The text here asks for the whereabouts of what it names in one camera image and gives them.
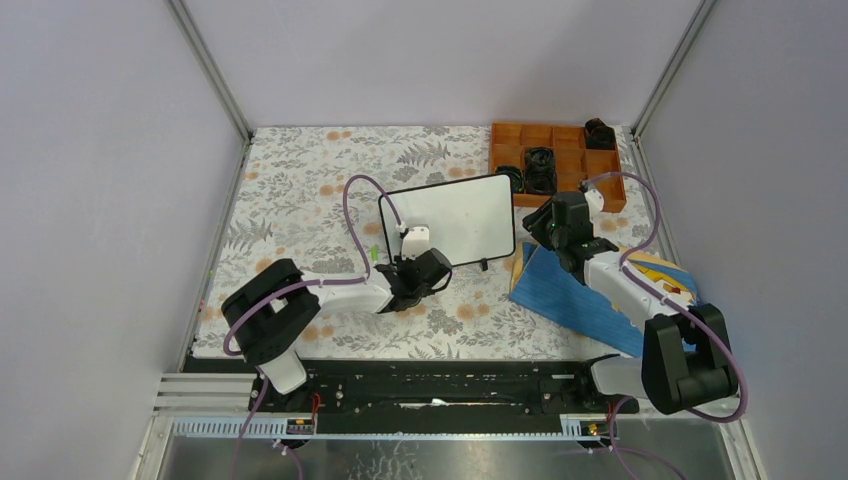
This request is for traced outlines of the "small whiteboard black frame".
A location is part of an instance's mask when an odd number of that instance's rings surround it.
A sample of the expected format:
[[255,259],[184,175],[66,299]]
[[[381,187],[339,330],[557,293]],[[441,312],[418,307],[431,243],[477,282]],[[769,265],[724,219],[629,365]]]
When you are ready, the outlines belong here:
[[453,266],[484,264],[516,249],[510,181],[493,174],[390,192],[378,201],[388,253],[398,260],[400,226],[426,225],[430,249]]

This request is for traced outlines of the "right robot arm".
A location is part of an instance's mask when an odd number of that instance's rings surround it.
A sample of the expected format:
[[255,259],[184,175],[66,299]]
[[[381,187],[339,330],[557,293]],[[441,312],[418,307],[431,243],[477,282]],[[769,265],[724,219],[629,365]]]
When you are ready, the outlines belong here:
[[736,396],[732,419],[747,406],[747,383],[733,358],[725,319],[712,304],[683,305],[629,261],[627,253],[595,234],[594,200],[561,192],[522,220],[523,229],[553,253],[580,285],[602,295],[642,335],[639,358],[591,360],[573,386],[575,402],[597,412],[613,397],[648,400],[663,414],[699,412],[701,405]]

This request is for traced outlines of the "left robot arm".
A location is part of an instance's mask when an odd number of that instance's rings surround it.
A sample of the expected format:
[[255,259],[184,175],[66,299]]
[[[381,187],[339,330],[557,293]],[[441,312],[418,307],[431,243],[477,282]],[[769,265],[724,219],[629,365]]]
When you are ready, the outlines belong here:
[[413,259],[372,267],[370,273],[320,275],[281,259],[230,295],[221,306],[229,325],[228,356],[242,356],[272,387],[272,398],[288,411],[309,401],[308,374],[294,343],[321,315],[384,314],[417,306],[446,288],[452,264],[432,248]]

